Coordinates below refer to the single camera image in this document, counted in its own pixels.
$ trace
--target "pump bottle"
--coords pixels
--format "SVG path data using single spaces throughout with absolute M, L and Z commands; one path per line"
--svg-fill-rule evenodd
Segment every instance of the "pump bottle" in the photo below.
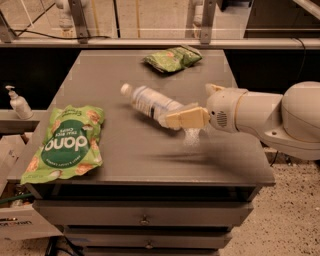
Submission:
M 21 119 L 28 119 L 33 116 L 33 112 L 28 102 L 22 96 L 19 96 L 13 91 L 14 86 L 7 85 L 6 89 L 9 91 L 11 98 L 10 105 Z

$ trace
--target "metal frame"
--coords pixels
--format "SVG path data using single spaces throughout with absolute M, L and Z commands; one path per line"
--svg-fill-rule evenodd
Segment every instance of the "metal frame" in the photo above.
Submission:
M 203 0 L 203 18 L 201 35 L 199 39 L 190 38 L 190 22 L 192 23 L 194 10 L 188 13 L 187 30 L 185 39 L 95 39 L 90 38 L 81 0 L 68 0 L 72 18 L 75 25 L 77 38 L 74 40 L 63 39 L 37 39 L 19 38 L 10 29 L 5 17 L 0 10 L 0 42 L 1 47 L 51 47 L 51 48 L 127 48 L 127 49 L 148 49 L 168 48 L 187 44 L 202 49 L 320 49 L 320 38 L 259 38 L 259 39 L 238 39 L 220 40 L 211 39 L 212 26 L 217 0 Z
M 90 37 L 81 0 L 69 0 L 71 15 L 79 43 L 87 43 Z
M 210 44 L 214 13 L 216 10 L 217 0 L 204 0 L 202 13 L 202 26 L 200 34 L 200 42 L 202 44 Z
M 10 29 L 2 11 L 0 10 L 0 39 L 4 43 L 11 43 L 16 34 Z

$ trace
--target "snack bag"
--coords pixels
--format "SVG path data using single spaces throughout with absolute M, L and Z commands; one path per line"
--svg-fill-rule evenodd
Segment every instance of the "snack bag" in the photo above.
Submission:
M 186 69 L 202 59 L 200 52 L 188 45 L 169 48 L 146 56 L 143 60 L 160 72 Z
M 32 158 L 21 184 L 69 179 L 102 165 L 98 142 L 103 121 L 104 112 L 97 107 L 54 108 L 43 145 Z

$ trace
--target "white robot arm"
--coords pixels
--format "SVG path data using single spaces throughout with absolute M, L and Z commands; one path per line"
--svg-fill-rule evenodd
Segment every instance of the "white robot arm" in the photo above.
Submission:
M 160 124 L 170 128 L 201 128 L 245 132 L 287 155 L 320 159 L 320 83 L 302 82 L 284 95 L 250 92 L 208 84 L 205 108 L 166 113 Z

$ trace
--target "speckled floor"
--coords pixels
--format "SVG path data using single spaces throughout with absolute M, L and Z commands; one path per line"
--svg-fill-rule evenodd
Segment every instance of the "speckled floor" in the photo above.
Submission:
M 267 153 L 270 162 L 274 153 Z M 282 154 L 273 165 L 274 187 L 263 188 L 254 199 L 254 210 L 232 230 L 221 256 L 320 255 L 320 168 L 313 161 Z M 0 255 L 42 256 L 48 239 L 0 241 Z

